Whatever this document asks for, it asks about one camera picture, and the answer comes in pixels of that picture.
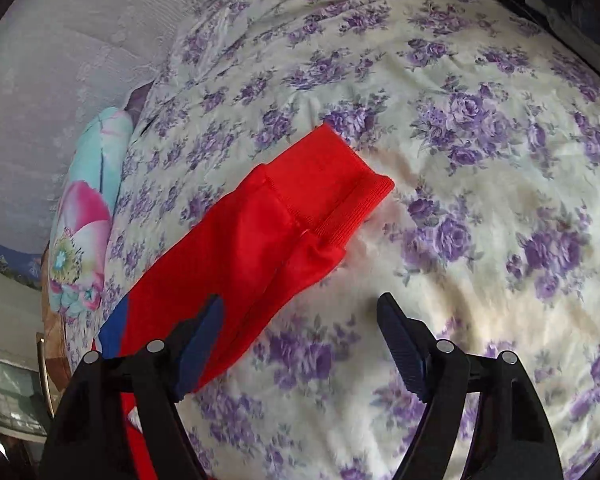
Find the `red track pants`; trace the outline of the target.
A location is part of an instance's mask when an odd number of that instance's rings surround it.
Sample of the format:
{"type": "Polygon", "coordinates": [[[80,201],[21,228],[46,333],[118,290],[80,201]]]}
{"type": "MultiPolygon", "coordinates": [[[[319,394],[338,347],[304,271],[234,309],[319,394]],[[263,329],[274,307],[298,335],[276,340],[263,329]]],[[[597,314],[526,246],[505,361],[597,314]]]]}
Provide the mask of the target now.
{"type": "Polygon", "coordinates": [[[182,362],[181,394],[224,374],[288,302],[342,261],[392,191],[329,126],[254,168],[161,256],[102,326],[106,356],[127,356],[221,301],[182,362]]]}

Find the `folded teal floral quilt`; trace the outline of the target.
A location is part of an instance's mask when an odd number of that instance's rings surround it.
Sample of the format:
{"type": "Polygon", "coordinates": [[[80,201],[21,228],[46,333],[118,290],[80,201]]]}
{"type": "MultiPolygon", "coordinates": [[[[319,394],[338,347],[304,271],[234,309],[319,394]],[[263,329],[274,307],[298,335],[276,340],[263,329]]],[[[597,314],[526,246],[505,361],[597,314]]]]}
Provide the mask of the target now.
{"type": "Polygon", "coordinates": [[[132,132],[129,113],[108,107],[76,142],[47,258],[50,308],[66,318],[100,305],[106,249],[132,132]]]}

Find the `purple floral bed sheet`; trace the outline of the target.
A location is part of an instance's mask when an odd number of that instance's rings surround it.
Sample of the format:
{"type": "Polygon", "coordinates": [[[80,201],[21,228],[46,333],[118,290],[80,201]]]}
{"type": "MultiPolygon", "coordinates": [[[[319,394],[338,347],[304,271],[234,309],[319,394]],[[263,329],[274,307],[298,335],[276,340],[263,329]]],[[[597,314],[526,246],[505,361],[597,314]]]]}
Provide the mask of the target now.
{"type": "Polygon", "coordinates": [[[332,126],[394,190],[327,278],[180,405],[219,479],[388,479],[424,408],[375,321],[390,292],[463,350],[513,350],[562,470],[600,454],[600,77],[496,0],[210,0],[132,137],[102,310],[253,166],[332,126]]]}

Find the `white lace bed cover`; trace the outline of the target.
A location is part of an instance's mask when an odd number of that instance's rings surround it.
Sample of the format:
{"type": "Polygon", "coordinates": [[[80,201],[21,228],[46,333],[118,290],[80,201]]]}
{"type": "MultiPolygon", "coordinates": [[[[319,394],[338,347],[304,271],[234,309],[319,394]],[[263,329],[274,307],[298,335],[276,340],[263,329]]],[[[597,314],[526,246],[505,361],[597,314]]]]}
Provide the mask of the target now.
{"type": "Polygon", "coordinates": [[[76,139],[152,81],[204,0],[15,0],[0,21],[0,245],[40,252],[76,139]]]}

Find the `window with white frame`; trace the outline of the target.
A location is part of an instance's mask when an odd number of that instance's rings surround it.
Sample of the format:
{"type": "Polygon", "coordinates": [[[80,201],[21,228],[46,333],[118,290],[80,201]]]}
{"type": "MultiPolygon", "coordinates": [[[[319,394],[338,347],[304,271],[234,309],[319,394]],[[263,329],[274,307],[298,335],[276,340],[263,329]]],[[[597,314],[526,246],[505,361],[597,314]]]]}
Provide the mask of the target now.
{"type": "Polygon", "coordinates": [[[0,432],[44,443],[50,413],[35,367],[0,356],[0,432]]]}

